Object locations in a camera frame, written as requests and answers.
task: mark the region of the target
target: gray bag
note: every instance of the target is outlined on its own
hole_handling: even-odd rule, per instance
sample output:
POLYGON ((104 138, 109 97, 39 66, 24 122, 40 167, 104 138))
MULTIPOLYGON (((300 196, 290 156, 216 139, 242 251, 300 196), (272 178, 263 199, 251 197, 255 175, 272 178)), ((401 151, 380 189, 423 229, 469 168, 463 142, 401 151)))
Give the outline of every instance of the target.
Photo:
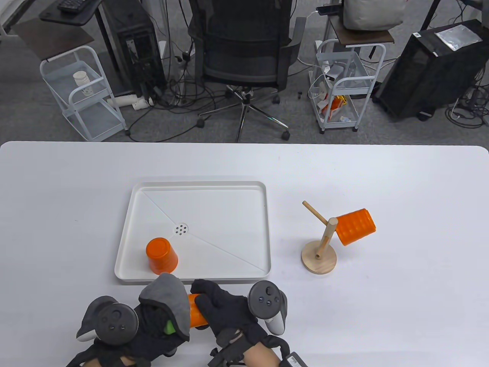
POLYGON ((343 24, 351 30, 388 30, 402 23, 406 0, 343 0, 343 24))

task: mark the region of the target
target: cart wheel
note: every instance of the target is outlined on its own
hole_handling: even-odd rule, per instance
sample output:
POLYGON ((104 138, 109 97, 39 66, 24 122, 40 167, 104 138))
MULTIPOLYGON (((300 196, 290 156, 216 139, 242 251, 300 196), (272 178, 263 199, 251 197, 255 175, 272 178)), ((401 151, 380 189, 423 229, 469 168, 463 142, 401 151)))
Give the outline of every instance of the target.
POLYGON ((290 139, 290 133, 288 130, 285 130, 283 133, 282 133, 282 140, 285 140, 285 141, 288 141, 290 139))

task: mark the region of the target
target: keyboard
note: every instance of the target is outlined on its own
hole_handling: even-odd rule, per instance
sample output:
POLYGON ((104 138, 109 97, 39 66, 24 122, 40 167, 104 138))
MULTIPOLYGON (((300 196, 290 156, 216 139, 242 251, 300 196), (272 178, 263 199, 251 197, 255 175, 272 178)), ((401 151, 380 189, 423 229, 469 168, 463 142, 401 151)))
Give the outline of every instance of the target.
POLYGON ((58 9, 63 13, 79 14, 91 2, 91 0, 63 0, 58 4, 58 9))

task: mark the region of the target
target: phone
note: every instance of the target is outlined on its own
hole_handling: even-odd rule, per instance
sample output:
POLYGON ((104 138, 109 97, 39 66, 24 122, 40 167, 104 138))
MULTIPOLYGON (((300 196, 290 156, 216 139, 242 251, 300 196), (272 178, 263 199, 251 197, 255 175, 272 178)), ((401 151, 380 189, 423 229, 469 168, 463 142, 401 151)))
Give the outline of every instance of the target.
POLYGON ((343 11, 342 4, 318 6, 316 8, 319 15, 338 15, 343 11))

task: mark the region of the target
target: wooden stand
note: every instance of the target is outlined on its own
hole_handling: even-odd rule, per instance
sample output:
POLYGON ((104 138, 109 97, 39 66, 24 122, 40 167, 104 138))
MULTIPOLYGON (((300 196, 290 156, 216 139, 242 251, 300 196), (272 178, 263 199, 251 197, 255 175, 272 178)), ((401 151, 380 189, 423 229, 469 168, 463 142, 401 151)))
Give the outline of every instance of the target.
POLYGON ((321 241, 309 242, 302 250, 302 263, 311 273, 327 274, 336 266, 336 252, 331 246, 328 246, 323 252, 321 259, 316 258, 316 252, 321 241))
POLYGON ((337 218, 330 218, 328 221, 319 214, 307 202, 304 206, 311 211, 322 223, 326 224, 323 238, 320 241, 309 242, 301 253, 302 263, 311 273, 327 274, 336 266, 336 252, 330 246, 331 238, 338 226, 337 218))

